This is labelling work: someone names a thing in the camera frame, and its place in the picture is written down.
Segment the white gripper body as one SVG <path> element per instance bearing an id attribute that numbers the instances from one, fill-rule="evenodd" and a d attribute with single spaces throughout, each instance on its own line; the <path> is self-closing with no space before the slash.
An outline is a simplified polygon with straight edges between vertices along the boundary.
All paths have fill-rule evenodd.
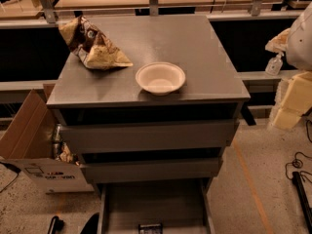
<path id="1" fill-rule="evenodd" d="M 265 50 L 272 53 L 282 53 L 286 50 L 288 46 L 288 36 L 290 29 L 287 28 L 279 33 L 277 36 L 273 37 L 265 45 Z"/>

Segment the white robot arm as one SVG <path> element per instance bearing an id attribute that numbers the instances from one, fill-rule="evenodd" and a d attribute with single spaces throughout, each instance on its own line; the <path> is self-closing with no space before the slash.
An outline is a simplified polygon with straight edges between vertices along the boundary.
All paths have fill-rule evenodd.
<path id="1" fill-rule="evenodd" d="M 312 3 L 293 22 L 292 26 L 272 38 L 265 45 L 272 53 L 286 54 L 289 65 L 312 70 Z"/>

